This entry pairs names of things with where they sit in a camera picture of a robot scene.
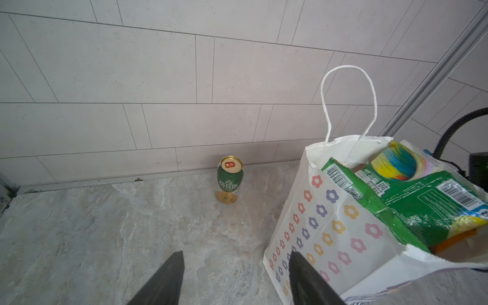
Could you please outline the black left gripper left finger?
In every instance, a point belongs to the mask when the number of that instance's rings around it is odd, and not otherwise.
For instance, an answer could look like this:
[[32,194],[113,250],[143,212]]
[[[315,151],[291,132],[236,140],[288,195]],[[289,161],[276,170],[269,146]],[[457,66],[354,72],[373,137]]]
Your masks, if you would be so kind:
[[184,279],[183,251],[174,252],[128,304],[178,304]]

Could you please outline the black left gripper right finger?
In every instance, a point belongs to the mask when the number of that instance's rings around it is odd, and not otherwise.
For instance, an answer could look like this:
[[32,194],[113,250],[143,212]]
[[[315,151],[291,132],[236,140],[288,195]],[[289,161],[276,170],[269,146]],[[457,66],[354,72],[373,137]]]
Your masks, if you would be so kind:
[[291,254],[289,270],[295,305],[345,305],[339,295],[300,253]]

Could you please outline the white printed paper bag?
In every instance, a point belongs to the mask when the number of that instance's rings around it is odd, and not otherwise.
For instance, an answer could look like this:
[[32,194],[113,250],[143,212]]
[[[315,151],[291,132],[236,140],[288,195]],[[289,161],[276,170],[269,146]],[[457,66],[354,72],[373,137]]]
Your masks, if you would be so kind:
[[[487,201],[486,170],[479,171],[481,183],[476,185],[458,166],[441,159],[453,133],[464,123],[486,114],[487,109],[481,109],[462,117],[442,136],[433,153],[419,150],[441,162]],[[363,133],[325,139],[304,149],[263,257],[283,304],[294,304],[289,270],[293,252],[303,255],[345,304],[368,304],[439,271],[487,270],[487,224],[478,227],[475,236],[439,254],[427,253],[397,241],[388,227],[322,172],[326,162],[334,158],[356,173],[391,141],[395,140]]]

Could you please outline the green chip snack bag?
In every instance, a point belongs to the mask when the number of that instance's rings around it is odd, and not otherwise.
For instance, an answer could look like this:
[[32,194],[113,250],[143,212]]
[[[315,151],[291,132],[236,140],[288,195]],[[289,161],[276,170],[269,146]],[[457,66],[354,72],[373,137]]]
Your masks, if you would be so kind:
[[412,232],[396,213],[381,201],[370,185],[340,164],[334,158],[330,158],[322,167],[322,172],[327,174],[334,183],[351,195],[363,208],[379,219],[403,245],[411,244],[430,253],[426,244]]

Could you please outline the green colourful snack bag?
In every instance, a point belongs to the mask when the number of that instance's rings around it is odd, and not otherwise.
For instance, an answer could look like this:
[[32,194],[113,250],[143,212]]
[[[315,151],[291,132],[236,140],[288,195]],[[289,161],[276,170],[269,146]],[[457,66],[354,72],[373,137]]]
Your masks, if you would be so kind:
[[376,193],[372,213],[401,243],[429,249],[487,224],[484,197],[406,141],[391,141],[355,174]]

